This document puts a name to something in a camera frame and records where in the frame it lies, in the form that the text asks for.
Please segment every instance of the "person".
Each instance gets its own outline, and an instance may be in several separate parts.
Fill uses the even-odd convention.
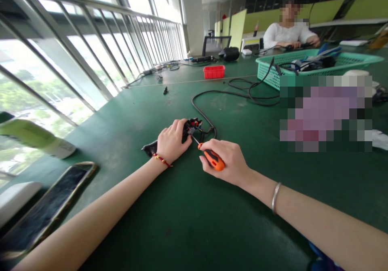
[[[175,120],[158,137],[157,153],[173,163],[190,146],[182,144],[182,130],[187,119]],[[386,270],[388,235],[343,212],[278,184],[250,169],[237,144],[211,139],[201,150],[215,151],[225,162],[218,172],[200,156],[202,168],[216,178],[236,185],[272,208],[303,236],[345,270]],[[15,271],[77,270],[92,254],[115,224],[154,179],[168,165],[154,157],[73,218],[60,226],[33,249]]]
[[[279,23],[272,23],[264,34],[264,48],[287,47],[292,45],[295,49],[304,43],[319,47],[319,37],[310,31],[305,23],[295,22],[301,4],[298,0],[285,1],[281,11]]]

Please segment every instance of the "bracelet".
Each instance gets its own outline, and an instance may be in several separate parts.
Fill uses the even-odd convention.
[[[280,185],[282,184],[282,182],[279,182],[276,187],[275,187],[275,192],[274,192],[274,196],[272,197],[272,213],[274,215],[276,215],[276,211],[275,211],[275,203],[276,203],[276,197],[278,196],[278,192],[279,192],[279,188],[280,188]]]
[[[155,153],[155,154],[153,154],[152,156],[155,157],[156,160],[161,160],[162,163],[163,163],[163,164],[166,164],[168,168],[173,167],[172,165],[168,164],[168,163],[166,162],[166,160],[164,160],[164,159],[163,159],[161,156],[159,156],[158,154]]]

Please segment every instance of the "silver bangle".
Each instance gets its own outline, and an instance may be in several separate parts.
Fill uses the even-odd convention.
[[[275,211],[275,203],[276,203],[276,197],[278,196],[278,192],[279,192],[279,188],[280,188],[280,185],[282,184],[282,182],[279,182],[276,187],[275,187],[275,192],[274,192],[274,196],[272,197],[272,213],[274,215],[276,215],[276,211]]]

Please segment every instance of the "screwdriver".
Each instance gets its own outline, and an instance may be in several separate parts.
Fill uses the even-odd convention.
[[[198,149],[201,150],[201,146],[203,145],[203,143],[200,143],[199,141],[197,141],[197,139],[191,135],[191,137],[197,142],[198,144]],[[224,161],[221,159],[221,157],[213,152],[212,150],[204,150],[203,151],[207,161],[209,162],[209,165],[216,171],[222,171],[224,168],[225,168],[225,163]]]

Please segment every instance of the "hand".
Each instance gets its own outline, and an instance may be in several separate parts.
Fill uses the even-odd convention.
[[[300,46],[302,45],[302,43],[301,42],[283,42],[283,47],[286,47],[286,46],[289,46],[289,45],[292,45],[292,47],[294,48],[294,49],[298,49],[298,48],[300,48]]]
[[[318,36],[310,36],[306,42],[309,42],[313,47],[319,47],[321,45],[321,41]]]
[[[200,156],[203,170],[216,178],[220,178],[233,185],[243,187],[254,176],[253,170],[245,162],[240,146],[227,141],[211,139],[201,146],[201,150],[212,150],[217,153],[225,163],[222,171],[214,170],[204,156]]]
[[[182,143],[183,126],[186,121],[187,119],[175,119],[173,124],[162,130],[158,136],[157,153],[169,164],[179,158],[191,145],[191,135]]]

